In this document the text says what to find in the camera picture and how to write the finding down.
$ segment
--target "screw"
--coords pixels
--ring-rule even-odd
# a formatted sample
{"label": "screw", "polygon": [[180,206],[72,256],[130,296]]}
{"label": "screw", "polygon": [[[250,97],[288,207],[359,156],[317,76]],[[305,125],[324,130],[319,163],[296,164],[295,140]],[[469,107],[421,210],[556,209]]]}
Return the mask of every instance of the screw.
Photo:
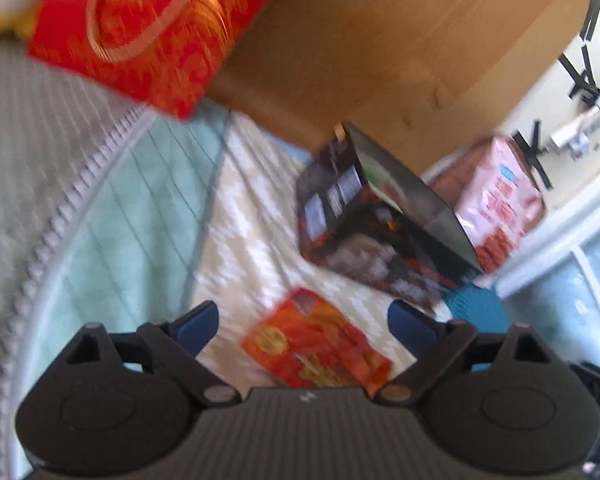
{"label": "screw", "polygon": [[226,384],[216,384],[215,386],[209,386],[205,390],[204,396],[209,402],[220,404],[221,402],[229,402],[230,400],[235,399],[237,394],[238,392],[231,386],[227,386]]}
{"label": "screw", "polygon": [[303,395],[300,396],[300,400],[302,400],[302,402],[304,402],[304,403],[309,403],[312,400],[315,400],[317,398],[318,398],[318,396],[316,394],[314,394],[314,393],[311,393],[311,392],[307,392],[307,393],[305,393],[305,394],[303,394]]}
{"label": "screw", "polygon": [[380,390],[380,395],[389,402],[406,402],[411,399],[411,390],[400,384],[389,384]]}

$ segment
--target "cardboard box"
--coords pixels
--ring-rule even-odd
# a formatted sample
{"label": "cardboard box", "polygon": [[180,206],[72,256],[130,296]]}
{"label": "cardboard box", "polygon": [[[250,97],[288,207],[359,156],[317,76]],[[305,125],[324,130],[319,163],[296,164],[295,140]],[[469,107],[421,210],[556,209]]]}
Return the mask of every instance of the cardboard box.
{"label": "cardboard box", "polygon": [[424,308],[482,272],[453,210],[348,124],[296,182],[302,256]]}
{"label": "cardboard box", "polygon": [[318,150],[347,119],[418,174],[490,134],[589,0],[272,0],[208,88]]}

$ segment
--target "gift bag handle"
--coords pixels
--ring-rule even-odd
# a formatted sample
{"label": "gift bag handle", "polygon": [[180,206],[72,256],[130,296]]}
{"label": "gift bag handle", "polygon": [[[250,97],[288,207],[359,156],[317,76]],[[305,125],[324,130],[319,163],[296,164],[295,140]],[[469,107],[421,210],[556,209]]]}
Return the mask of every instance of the gift bag handle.
{"label": "gift bag handle", "polygon": [[137,38],[122,46],[107,48],[100,44],[96,22],[96,3],[87,0],[87,39],[93,52],[107,63],[120,63],[136,57],[147,49],[176,20],[190,0],[171,0],[159,16]]}

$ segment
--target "snack bag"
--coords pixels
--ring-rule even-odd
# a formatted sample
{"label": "snack bag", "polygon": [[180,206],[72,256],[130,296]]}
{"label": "snack bag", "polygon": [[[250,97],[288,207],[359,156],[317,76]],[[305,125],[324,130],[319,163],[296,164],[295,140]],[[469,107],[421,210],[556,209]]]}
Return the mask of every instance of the snack bag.
{"label": "snack bag", "polygon": [[456,216],[486,272],[497,270],[519,247],[541,209],[540,192],[507,139],[494,137],[456,205]]}
{"label": "snack bag", "polygon": [[373,396],[392,370],[335,306],[305,288],[254,326],[242,348],[291,388],[361,384]]}

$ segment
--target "orange snack bag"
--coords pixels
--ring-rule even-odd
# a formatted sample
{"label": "orange snack bag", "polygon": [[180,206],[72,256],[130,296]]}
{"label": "orange snack bag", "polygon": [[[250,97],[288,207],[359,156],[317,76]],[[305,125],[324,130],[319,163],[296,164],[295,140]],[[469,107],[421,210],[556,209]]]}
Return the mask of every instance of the orange snack bag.
{"label": "orange snack bag", "polygon": [[291,388],[360,384],[373,396],[392,370],[335,306],[305,288],[249,330],[242,348]]}

